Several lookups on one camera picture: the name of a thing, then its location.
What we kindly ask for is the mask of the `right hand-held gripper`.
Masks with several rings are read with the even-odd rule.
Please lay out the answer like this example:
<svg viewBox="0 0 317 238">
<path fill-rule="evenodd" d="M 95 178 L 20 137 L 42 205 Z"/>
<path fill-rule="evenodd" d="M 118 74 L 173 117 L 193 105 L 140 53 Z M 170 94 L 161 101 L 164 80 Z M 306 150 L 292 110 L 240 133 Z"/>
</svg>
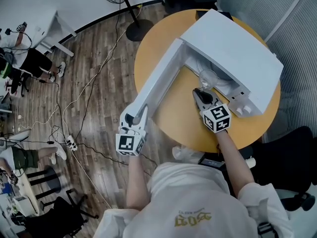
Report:
<svg viewBox="0 0 317 238">
<path fill-rule="evenodd" d="M 208 89 L 194 89 L 193 98 L 197 108 L 201 111 L 203 124 L 213 133 L 227 130 L 231 126 L 231 112 L 227 104 L 212 106 L 204 110 L 204 104 L 215 104 L 218 97 Z"/>
</svg>

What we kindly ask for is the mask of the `person's left hand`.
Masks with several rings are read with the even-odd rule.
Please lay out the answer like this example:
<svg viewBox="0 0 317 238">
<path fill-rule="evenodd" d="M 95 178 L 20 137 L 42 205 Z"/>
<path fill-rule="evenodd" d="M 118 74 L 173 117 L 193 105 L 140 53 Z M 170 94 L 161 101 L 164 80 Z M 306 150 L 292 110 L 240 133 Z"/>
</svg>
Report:
<svg viewBox="0 0 317 238">
<path fill-rule="evenodd" d="M 139 132 L 137 132 L 131 128 L 128 128 L 128 127 L 120 127 L 118 129 L 118 132 L 119 132 L 119 134 L 129 134 L 129 135 L 136 135 L 136 134 L 138 135 L 139 134 Z"/>
</svg>

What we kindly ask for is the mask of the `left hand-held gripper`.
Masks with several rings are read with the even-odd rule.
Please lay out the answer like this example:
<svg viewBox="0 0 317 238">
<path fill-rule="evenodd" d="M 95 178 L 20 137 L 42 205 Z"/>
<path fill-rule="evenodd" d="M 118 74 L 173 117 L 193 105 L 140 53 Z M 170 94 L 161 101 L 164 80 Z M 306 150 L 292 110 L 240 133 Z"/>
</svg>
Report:
<svg viewBox="0 0 317 238">
<path fill-rule="evenodd" d="M 130 115 L 131 106 L 128 105 L 120 115 L 120 126 L 131 127 L 132 124 L 139 132 L 137 135 L 116 134 L 116 152 L 122 156 L 136 157 L 141 154 L 146 142 L 147 133 L 144 130 L 148 120 L 148 106 L 145 105 L 134 117 Z"/>
</svg>

